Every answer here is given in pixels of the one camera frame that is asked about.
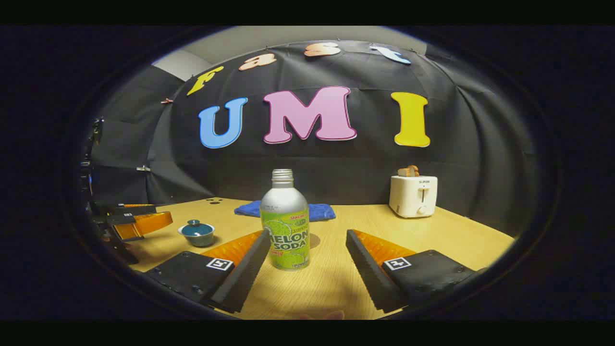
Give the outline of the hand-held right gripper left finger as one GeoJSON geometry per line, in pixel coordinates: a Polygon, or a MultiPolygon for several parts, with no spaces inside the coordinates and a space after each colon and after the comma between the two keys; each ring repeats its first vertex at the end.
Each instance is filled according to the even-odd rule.
{"type": "Polygon", "coordinates": [[[163,288],[209,308],[240,312],[270,250],[259,230],[202,254],[181,252],[143,275],[163,288]]]}

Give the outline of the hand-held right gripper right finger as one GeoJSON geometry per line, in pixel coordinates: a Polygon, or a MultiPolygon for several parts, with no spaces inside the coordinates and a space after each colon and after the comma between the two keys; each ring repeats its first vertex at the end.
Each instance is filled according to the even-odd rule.
{"type": "Polygon", "coordinates": [[[433,249],[414,252],[349,229],[346,247],[376,309],[413,311],[458,291],[481,274],[433,249]]]}

